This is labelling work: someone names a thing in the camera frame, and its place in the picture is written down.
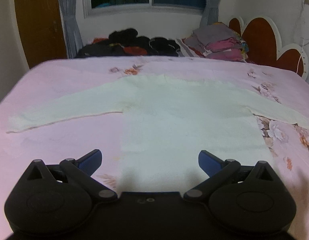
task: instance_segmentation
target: blue gripper pad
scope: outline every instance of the blue gripper pad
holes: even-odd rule
[[[199,153],[199,166],[209,176],[212,177],[222,169],[223,160],[207,151]]]
[[[91,176],[102,163],[102,153],[100,150],[94,150],[77,160],[78,168],[87,175]]]

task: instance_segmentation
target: window frame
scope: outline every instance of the window frame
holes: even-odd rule
[[[128,13],[128,12],[171,12],[171,13],[186,13],[202,15],[203,9],[197,7],[184,6],[184,5],[171,5],[160,4],[155,5],[153,0],[149,0],[150,3],[138,3],[138,4],[123,4],[112,5],[103,8],[91,7],[91,0],[82,0],[83,2],[83,15],[84,18],[95,15],[107,15],[116,13]]]

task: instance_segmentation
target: pink folded cloth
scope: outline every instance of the pink folded cloth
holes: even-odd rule
[[[216,41],[209,43],[206,46],[207,50],[211,50],[212,52],[220,52],[227,49],[241,49],[242,45],[235,38],[229,38],[224,41]]]
[[[220,52],[213,52],[208,54],[206,58],[226,60],[226,61],[242,61],[243,59],[240,49],[229,49]]]

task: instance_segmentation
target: door handle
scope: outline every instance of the door handle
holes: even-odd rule
[[[55,33],[58,32],[58,25],[56,24],[56,21],[53,21],[53,27],[55,29]]]

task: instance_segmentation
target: curtain tieback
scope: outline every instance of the curtain tieback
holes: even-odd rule
[[[71,20],[71,19],[75,19],[75,16],[74,15],[64,15],[63,16],[64,21],[68,21],[68,20]]]

